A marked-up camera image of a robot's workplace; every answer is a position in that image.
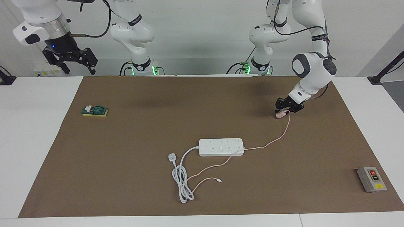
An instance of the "power strip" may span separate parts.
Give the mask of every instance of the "power strip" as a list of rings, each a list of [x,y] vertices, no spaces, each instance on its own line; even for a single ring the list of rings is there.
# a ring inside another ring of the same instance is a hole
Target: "power strip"
[[[244,154],[243,140],[237,139],[201,139],[199,140],[199,155],[211,156],[242,156]]]

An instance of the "brown table mat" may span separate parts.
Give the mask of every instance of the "brown table mat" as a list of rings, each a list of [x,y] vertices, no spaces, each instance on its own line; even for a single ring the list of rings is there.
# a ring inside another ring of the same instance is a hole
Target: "brown table mat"
[[[204,182],[180,203],[167,155],[180,159],[201,138],[242,138],[246,148],[278,138],[287,118],[273,118],[274,103],[298,80],[85,77],[19,217],[404,210],[333,84],[291,116],[284,138],[190,180],[223,182]],[[108,116],[83,117],[86,105]],[[226,159],[195,150],[184,165],[191,176]],[[361,166],[377,167],[388,190],[366,193]]]

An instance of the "cable connector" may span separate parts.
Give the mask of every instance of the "cable connector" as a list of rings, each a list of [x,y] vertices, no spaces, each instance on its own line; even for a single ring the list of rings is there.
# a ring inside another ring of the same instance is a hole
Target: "cable connector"
[[[168,160],[170,162],[174,162],[175,160],[177,160],[177,156],[174,153],[171,153],[168,155]]]

